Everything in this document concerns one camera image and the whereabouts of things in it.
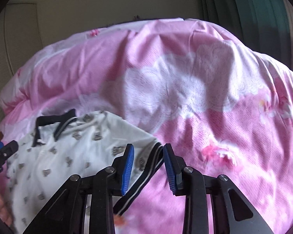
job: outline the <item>pink bedding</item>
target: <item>pink bedding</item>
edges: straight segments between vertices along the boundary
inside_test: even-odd
[[[20,68],[0,106],[5,142],[40,115],[113,112],[203,174],[228,175],[275,234],[293,223],[293,72],[215,24],[155,20],[73,35]],[[119,232],[182,233],[183,212],[162,166]]]

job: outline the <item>white strip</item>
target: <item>white strip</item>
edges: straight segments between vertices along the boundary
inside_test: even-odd
[[[78,117],[72,117],[72,118],[68,119],[68,120],[63,124],[63,126],[61,126],[60,130],[57,132],[57,134],[55,135],[55,137],[58,137],[58,136],[62,133],[62,131],[63,131],[63,129],[65,128],[65,126],[67,125],[67,123],[69,123],[71,120],[73,120],[73,119],[75,119],[75,118],[78,118]]]
[[[147,175],[147,177],[144,179],[144,181],[140,184],[140,186],[137,188],[137,190],[135,191],[135,193],[133,195],[130,196],[130,198],[126,201],[126,203],[124,204],[124,206],[122,207],[122,209],[120,211],[118,211],[117,214],[119,214],[122,210],[124,210],[124,208],[128,205],[129,201],[138,193],[139,189],[143,186],[143,184],[147,181],[147,179],[149,178],[149,176],[151,175],[152,171],[153,171],[153,166],[154,166],[154,162],[158,153],[158,149],[160,149],[162,147],[162,145],[160,145],[157,149],[156,152],[154,154],[154,158],[152,161],[152,165],[149,171],[149,174]]]

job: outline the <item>beige wall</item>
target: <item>beige wall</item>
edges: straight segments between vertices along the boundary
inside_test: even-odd
[[[141,18],[198,18],[197,0],[11,0],[37,3],[43,46],[73,33]]]

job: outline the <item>bed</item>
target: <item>bed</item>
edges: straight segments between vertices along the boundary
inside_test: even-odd
[[[13,77],[0,82],[5,143],[40,115],[107,110],[171,143],[202,173],[227,174],[274,233],[293,229],[293,72],[285,65],[194,19],[93,29],[42,50],[35,39],[33,56],[9,64],[5,78]],[[184,199],[170,194],[165,175],[161,167],[123,213],[120,233],[182,232]]]

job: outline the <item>garment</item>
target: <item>garment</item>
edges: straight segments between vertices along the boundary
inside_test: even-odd
[[[114,201],[114,213],[122,214],[138,196],[162,164],[157,139],[109,112],[86,114],[70,123],[55,141],[59,123],[39,127],[40,139],[33,145],[34,133],[19,141],[19,150],[9,159],[10,178],[6,198],[10,201],[14,225],[22,233],[45,203],[73,174],[91,176],[112,165],[128,143],[134,145],[135,160],[129,190]],[[89,221],[90,200],[86,208]]]

